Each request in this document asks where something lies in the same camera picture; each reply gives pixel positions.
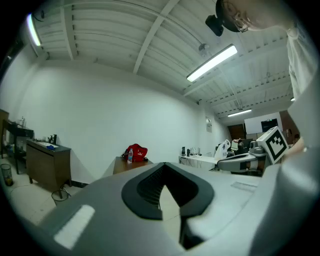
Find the desk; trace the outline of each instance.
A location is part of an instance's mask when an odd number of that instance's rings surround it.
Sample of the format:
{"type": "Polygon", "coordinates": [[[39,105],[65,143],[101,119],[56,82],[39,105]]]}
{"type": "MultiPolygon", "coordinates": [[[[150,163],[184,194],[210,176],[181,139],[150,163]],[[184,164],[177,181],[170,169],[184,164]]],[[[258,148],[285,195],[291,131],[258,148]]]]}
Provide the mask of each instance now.
{"type": "Polygon", "coordinates": [[[214,164],[216,165],[218,163],[218,160],[215,160],[214,157],[210,157],[210,156],[182,156],[179,155],[179,164],[181,164],[181,158],[185,158],[187,160],[197,160],[198,162],[206,162],[206,163],[210,163],[210,164],[214,164]]]}
{"type": "Polygon", "coordinates": [[[151,165],[153,162],[149,161],[142,161],[142,162],[132,162],[127,163],[127,160],[125,160],[123,157],[117,156],[115,158],[114,167],[113,167],[113,174],[120,174],[129,170],[132,170],[134,168],[138,168],[141,166],[147,166],[151,165]]]}

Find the wooden cabinet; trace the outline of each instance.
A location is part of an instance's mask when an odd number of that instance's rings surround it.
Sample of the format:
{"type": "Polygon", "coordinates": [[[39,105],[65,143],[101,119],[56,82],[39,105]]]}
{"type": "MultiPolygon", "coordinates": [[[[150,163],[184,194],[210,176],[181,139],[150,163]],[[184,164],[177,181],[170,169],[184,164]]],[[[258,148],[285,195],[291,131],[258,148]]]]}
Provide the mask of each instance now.
{"type": "Polygon", "coordinates": [[[71,186],[70,150],[64,146],[50,150],[35,141],[27,140],[26,169],[30,183],[36,180],[56,190],[67,181],[71,186]]]}
{"type": "Polygon", "coordinates": [[[230,136],[232,140],[237,140],[237,139],[245,139],[245,129],[243,124],[236,124],[236,125],[231,125],[228,126],[230,136]]]}
{"type": "Polygon", "coordinates": [[[283,135],[286,139],[286,142],[288,144],[293,144],[295,135],[300,135],[300,132],[287,110],[280,111],[279,113],[282,122],[283,135]]]}

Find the wooden desk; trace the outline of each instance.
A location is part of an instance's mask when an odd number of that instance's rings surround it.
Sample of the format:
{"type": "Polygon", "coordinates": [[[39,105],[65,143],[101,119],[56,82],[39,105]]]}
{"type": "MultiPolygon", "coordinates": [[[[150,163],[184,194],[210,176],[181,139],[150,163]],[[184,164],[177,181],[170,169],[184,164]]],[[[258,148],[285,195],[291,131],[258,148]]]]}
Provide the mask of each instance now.
{"type": "Polygon", "coordinates": [[[113,167],[113,174],[120,174],[126,171],[130,171],[131,169],[138,168],[141,166],[147,166],[151,165],[153,162],[149,161],[143,161],[143,162],[132,162],[127,163],[127,161],[120,156],[117,156],[115,158],[114,167],[113,167]]]}

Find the person's arm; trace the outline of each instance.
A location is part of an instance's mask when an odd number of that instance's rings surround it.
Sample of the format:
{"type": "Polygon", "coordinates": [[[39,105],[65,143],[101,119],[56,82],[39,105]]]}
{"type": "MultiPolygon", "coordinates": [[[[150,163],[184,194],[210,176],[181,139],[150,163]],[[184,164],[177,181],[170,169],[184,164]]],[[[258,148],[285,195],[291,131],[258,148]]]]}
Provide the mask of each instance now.
{"type": "Polygon", "coordinates": [[[294,144],[292,148],[289,148],[289,150],[285,153],[285,155],[282,157],[282,161],[285,161],[287,158],[290,158],[292,155],[302,152],[304,148],[305,148],[305,142],[304,142],[304,139],[301,137],[296,142],[296,144],[294,144]]]}

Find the trash can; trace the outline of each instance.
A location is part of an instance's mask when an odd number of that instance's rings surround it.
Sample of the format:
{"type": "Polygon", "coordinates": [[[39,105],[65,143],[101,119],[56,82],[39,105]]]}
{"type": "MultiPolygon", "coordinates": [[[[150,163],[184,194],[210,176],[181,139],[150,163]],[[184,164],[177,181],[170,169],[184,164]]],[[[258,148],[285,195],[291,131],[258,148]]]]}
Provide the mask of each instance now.
{"type": "Polygon", "coordinates": [[[69,195],[64,190],[57,190],[51,194],[51,197],[52,197],[55,205],[57,206],[58,204],[61,204],[61,202],[66,201],[69,198],[69,195]]]}
{"type": "Polygon", "coordinates": [[[7,163],[1,164],[1,172],[4,179],[4,183],[7,186],[12,186],[14,184],[14,180],[12,179],[11,165],[7,163]]]}

